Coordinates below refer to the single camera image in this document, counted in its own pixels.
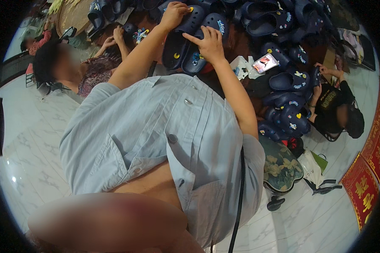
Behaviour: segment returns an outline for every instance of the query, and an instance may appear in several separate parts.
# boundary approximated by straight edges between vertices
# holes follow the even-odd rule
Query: hand
[[[123,44],[125,44],[124,43],[124,39],[123,39],[123,37],[122,37],[122,35],[124,34],[124,29],[122,29],[122,27],[121,26],[117,26],[115,29],[114,29],[114,35],[113,35],[113,37],[114,37],[114,40],[115,40],[115,42],[118,44],[118,43],[123,43]]]
[[[47,19],[45,24],[44,24],[44,31],[48,29],[49,24],[51,23],[50,19]]]
[[[115,44],[116,44],[116,42],[114,40],[114,36],[110,36],[110,37],[106,38],[106,40],[104,41],[103,48],[109,48]]]
[[[182,22],[183,16],[188,12],[190,12],[190,8],[186,4],[181,2],[170,2],[167,5],[166,11],[163,13],[159,25],[167,32],[170,32]]]
[[[226,61],[223,49],[223,35],[212,27],[201,26],[204,39],[200,40],[187,33],[183,37],[198,45],[200,54],[212,65]]]
[[[325,67],[321,63],[315,63],[314,67],[318,67],[318,66],[319,66],[319,73],[320,74],[330,74],[330,71],[327,67]]]
[[[319,84],[319,86],[314,87],[314,95],[313,96],[318,99],[319,96],[321,95],[321,93],[322,93],[322,85]]]

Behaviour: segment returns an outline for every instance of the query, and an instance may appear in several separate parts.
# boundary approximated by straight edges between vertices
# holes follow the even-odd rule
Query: shirt pocket
[[[121,152],[110,134],[86,179],[84,193],[107,192],[126,180],[128,173]]]
[[[207,246],[214,238],[214,222],[225,192],[225,181],[217,180],[202,185],[191,192],[187,218],[191,221],[189,232],[201,246]]]

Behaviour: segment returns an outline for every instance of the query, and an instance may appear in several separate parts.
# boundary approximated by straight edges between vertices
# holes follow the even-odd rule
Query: phone screen
[[[260,58],[259,60],[255,61],[252,65],[256,71],[261,74],[275,66],[277,66],[279,63],[277,60],[270,54],[266,54],[264,57]]]

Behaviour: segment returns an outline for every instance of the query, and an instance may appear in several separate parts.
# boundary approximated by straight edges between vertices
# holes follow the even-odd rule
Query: red clothing
[[[32,47],[28,50],[30,55],[35,55],[37,50],[39,48],[41,48],[43,44],[47,43],[51,39],[51,31],[50,30],[45,30],[44,32],[42,32],[42,34],[44,35],[44,38],[41,39],[40,41],[34,42]]]

